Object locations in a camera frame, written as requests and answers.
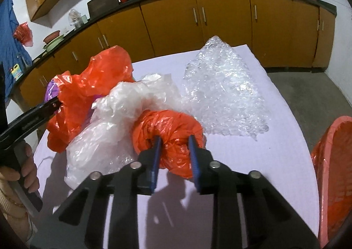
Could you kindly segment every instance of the table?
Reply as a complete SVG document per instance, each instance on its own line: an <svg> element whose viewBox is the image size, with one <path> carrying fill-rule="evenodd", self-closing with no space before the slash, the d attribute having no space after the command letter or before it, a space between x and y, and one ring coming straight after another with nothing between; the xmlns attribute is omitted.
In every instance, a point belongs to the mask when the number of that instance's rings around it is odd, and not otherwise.
<svg viewBox="0 0 352 249"><path fill-rule="evenodd" d="M298 212L315 235L319 228L319 198L315 172L300 127L287 103L265 70L244 46L235 51L245 60L269 110L269 131L251 137L207 135L207 149L214 159L232 170L260 171ZM133 64L135 79L151 74L171 73L182 92L186 65L198 51L177 53ZM70 193L63 181L66 155L56 154L46 146L44 134L35 152L40 180L39 192L44 207L41 221ZM138 196L138 231L140 248L210 248L212 196L197 194L194 184L160 170L155 194Z"/></svg>

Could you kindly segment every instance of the gray floor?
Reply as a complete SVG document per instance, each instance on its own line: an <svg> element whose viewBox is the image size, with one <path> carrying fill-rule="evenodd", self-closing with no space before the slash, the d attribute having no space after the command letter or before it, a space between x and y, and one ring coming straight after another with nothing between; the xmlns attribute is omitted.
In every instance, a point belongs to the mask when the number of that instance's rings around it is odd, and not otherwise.
<svg viewBox="0 0 352 249"><path fill-rule="evenodd" d="M330 124L343 115L352 116L352 107L325 73L268 73L290 106L310 151Z"/></svg>

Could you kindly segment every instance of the blue curtain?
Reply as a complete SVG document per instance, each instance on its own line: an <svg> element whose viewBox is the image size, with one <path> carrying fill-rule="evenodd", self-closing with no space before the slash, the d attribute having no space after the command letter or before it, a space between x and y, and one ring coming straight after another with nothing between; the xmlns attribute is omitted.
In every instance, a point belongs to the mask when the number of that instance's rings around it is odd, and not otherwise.
<svg viewBox="0 0 352 249"><path fill-rule="evenodd" d="M16 15L13 11L13 1L4 0L0 5L0 61L4 66L6 100L11 92L15 79L13 78L10 68L18 63L22 69L25 69L21 59L17 58L19 53L22 54L29 66L32 65L32 59L23 45L13 37L13 33L18 26Z"/></svg>

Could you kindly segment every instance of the human hand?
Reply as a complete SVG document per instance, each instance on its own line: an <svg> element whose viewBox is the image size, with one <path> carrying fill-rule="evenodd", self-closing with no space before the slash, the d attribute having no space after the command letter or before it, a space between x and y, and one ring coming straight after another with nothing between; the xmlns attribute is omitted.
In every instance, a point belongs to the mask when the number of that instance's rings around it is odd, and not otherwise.
<svg viewBox="0 0 352 249"><path fill-rule="evenodd" d="M32 148L28 144L25 145L25 151L28 159L24 162L21 168L22 176L24 177L24 187L28 192L35 192L39 189L39 179L37 178L37 166L34 163ZM0 179L7 181L19 180L20 174L12 168L0 167Z"/></svg>

